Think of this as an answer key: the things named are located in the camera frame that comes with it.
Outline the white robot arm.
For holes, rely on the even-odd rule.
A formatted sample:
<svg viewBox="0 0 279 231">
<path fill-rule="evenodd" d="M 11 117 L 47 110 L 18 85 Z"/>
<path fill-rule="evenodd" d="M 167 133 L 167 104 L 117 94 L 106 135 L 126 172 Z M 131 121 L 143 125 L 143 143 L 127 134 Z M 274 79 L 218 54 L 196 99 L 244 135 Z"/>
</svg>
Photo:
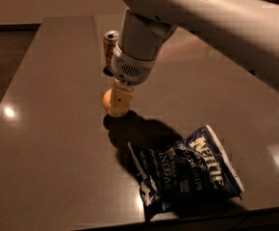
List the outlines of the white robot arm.
<svg viewBox="0 0 279 231">
<path fill-rule="evenodd" d="M 163 44 L 181 27 L 279 91 L 279 5 L 262 0 L 123 0 L 128 6 L 114 47 L 110 116 L 124 116 Z"/>
</svg>

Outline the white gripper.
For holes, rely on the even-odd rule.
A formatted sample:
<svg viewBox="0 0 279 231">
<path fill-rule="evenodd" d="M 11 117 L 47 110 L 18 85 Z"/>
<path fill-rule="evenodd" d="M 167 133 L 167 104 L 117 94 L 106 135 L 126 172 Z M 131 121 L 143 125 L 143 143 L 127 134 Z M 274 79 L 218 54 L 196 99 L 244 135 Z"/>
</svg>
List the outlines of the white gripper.
<svg viewBox="0 0 279 231">
<path fill-rule="evenodd" d="M 128 113 L 134 96 L 133 86 L 147 80 L 155 62 L 155 52 L 145 46 L 123 45 L 119 42 L 114 47 L 111 68 L 117 80 L 111 88 L 110 116 L 122 117 Z"/>
</svg>

